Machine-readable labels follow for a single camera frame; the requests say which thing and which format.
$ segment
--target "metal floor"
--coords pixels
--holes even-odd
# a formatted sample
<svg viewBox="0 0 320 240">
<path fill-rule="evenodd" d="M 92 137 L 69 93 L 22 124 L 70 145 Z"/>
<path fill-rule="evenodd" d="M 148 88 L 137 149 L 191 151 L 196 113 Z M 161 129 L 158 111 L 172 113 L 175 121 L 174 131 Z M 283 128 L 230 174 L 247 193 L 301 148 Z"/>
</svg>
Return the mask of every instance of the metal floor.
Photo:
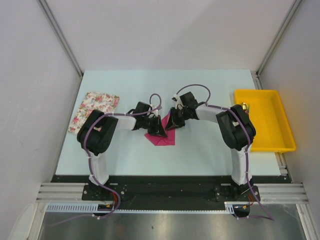
<svg viewBox="0 0 320 240">
<path fill-rule="evenodd" d="M 114 213 L 48 226 L 75 213 L 47 212 L 39 240 L 305 240 L 295 204 L 270 204 L 275 221 L 236 220 L 229 214 Z M 263 214 L 258 205 L 251 214 Z"/>
</svg>

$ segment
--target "floral cloth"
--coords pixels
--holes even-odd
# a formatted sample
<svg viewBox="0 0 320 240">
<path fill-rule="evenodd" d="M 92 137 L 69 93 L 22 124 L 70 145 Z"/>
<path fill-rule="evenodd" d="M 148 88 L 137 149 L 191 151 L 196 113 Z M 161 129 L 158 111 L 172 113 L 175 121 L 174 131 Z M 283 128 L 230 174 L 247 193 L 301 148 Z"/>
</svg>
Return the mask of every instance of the floral cloth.
<svg viewBox="0 0 320 240">
<path fill-rule="evenodd" d="M 104 113 L 114 113 L 119 99 L 120 98 L 116 95 L 95 91 L 87 92 L 68 127 L 68 132 L 78 134 L 82 125 L 94 109 L 98 109 Z"/>
</svg>

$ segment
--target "folded red cloth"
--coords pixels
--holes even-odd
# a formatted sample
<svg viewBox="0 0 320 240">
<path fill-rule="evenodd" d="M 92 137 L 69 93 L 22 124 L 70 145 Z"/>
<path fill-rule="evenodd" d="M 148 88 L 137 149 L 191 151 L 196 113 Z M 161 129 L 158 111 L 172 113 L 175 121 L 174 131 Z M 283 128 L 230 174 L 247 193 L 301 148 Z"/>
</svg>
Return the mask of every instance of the folded red cloth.
<svg viewBox="0 0 320 240">
<path fill-rule="evenodd" d="M 163 128 L 165 129 L 168 124 L 168 118 L 170 113 L 165 116 L 161 120 L 161 124 Z M 170 145 L 176 145 L 176 130 L 172 129 L 169 131 L 165 131 L 168 137 L 162 137 L 162 136 L 150 136 L 148 133 L 146 133 L 144 136 L 155 146 L 170 146 Z"/>
</svg>

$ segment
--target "purple cable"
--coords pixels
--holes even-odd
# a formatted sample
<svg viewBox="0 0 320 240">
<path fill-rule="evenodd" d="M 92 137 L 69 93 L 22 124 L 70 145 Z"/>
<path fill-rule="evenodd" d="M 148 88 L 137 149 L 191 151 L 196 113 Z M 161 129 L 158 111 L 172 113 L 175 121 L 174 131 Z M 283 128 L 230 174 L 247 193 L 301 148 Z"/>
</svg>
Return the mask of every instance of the purple cable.
<svg viewBox="0 0 320 240">
<path fill-rule="evenodd" d="M 209 95 L 208 95 L 207 99 L 205 100 L 205 105 L 207 106 L 208 105 L 208 101 L 209 101 L 209 99 L 211 97 L 211 92 L 210 92 L 210 89 L 207 88 L 205 85 L 202 85 L 202 84 L 190 84 L 190 85 L 187 85 L 187 86 L 184 86 L 183 88 L 181 88 L 179 91 L 176 92 L 176 94 L 178 95 L 178 93 L 180 93 L 183 89 L 186 89 L 186 88 L 192 87 L 192 86 L 203 87 L 208 91 Z"/>
<path fill-rule="evenodd" d="M 227 108 L 227 107 L 220 107 L 220 106 L 215 106 L 215 105 L 208 105 L 208 107 L 210 108 L 216 108 L 216 109 L 221 109 L 221 110 L 225 110 L 225 111 L 228 111 L 229 113 L 231 113 L 234 118 L 236 119 L 236 121 L 239 123 L 240 127 L 242 128 L 245 136 L 246 136 L 246 139 L 248 141 L 248 144 L 247 144 L 247 147 L 245 149 L 245 178 L 246 178 L 246 182 L 248 183 L 248 186 L 249 186 L 249 189 L 252 193 L 252 195 L 254 196 L 256 202 L 259 204 L 259 206 L 262 208 L 262 210 L 264 211 L 265 214 L 267 214 L 268 216 L 260 216 L 260 215 L 252 215 L 252 216 L 249 216 L 249 218 L 262 218 L 262 219 L 268 219 L 268 220 L 272 220 L 274 221 L 274 217 L 268 212 L 268 210 L 262 205 L 262 203 L 259 201 L 258 197 L 255 195 L 255 192 L 250 184 L 250 181 L 249 181 L 249 174 L 248 174 L 248 171 L 249 171 L 249 154 L 248 154 L 248 149 L 250 147 L 250 144 L 251 144 L 251 141 L 250 141 L 250 137 L 249 137 L 249 134 L 248 132 L 246 131 L 246 128 L 245 126 L 243 125 L 243 123 L 240 121 L 240 119 L 238 118 L 238 116 L 230 109 L 230 108 Z M 247 219 L 248 217 L 238 217 L 236 214 L 234 214 L 238 219 Z"/>
<path fill-rule="evenodd" d="M 120 203 L 121 203 L 121 199 L 120 199 L 120 196 L 119 194 L 107 187 L 107 186 L 104 186 L 103 184 L 101 184 L 98 179 L 96 178 L 96 176 L 94 175 L 94 171 L 92 169 L 92 158 L 91 158 L 91 154 L 89 152 L 89 150 L 87 149 L 87 140 L 88 140 L 88 137 L 89 137 L 89 134 L 91 133 L 92 129 L 94 129 L 95 125 L 103 118 L 107 117 L 107 116 L 130 116 L 130 117 L 133 117 L 133 116 L 138 116 L 138 115 L 144 115 L 144 114 L 149 114 L 153 111 L 156 111 L 156 110 L 160 110 L 162 107 L 161 107 L 161 104 L 162 104 L 162 100 L 161 100 L 161 97 L 159 94 L 157 93 L 153 93 L 151 94 L 150 96 L 150 99 L 149 99 L 149 103 L 151 104 L 151 99 L 153 96 L 157 96 L 159 98 L 159 105 L 155 108 L 155 109 L 152 109 L 152 110 L 149 110 L 149 111 L 145 111 L 145 112 L 141 112 L 141 113 L 134 113 L 134 114 L 129 114 L 129 113 L 105 113 L 104 115 L 102 115 L 101 117 L 99 117 L 97 120 L 95 120 L 95 122 L 90 126 L 88 132 L 86 133 L 85 137 L 84 137 L 84 141 L 83 141 L 83 148 L 85 150 L 85 152 L 87 153 L 88 155 L 88 158 L 89 158 L 89 170 L 90 170 L 90 174 L 92 175 L 92 178 L 93 180 L 102 188 L 114 193 L 118 199 L 118 204 L 116 205 L 116 207 L 111 210 L 110 212 L 108 212 L 106 215 L 104 216 L 98 216 L 99 219 L 104 219 L 106 217 L 108 217 L 110 214 L 112 214 L 114 211 L 116 211 L 119 207 L 120 207 Z M 78 218 L 82 218 L 82 217 L 92 217 L 92 214 L 82 214 L 82 215 L 78 215 L 78 216 L 74 216 L 74 217 L 71 217 L 71 218 L 68 218 L 66 220 L 63 220 L 63 221 L 59 221 L 59 222 L 56 222 L 56 223 L 53 223 L 53 224 L 49 224 L 50 227 L 53 227 L 53 226 L 57 226 L 57 225 L 60 225 L 60 224 L 63 224 L 63 223 L 66 223 L 68 221 L 71 221 L 71 220 L 74 220 L 74 219 L 78 219 Z"/>
</svg>

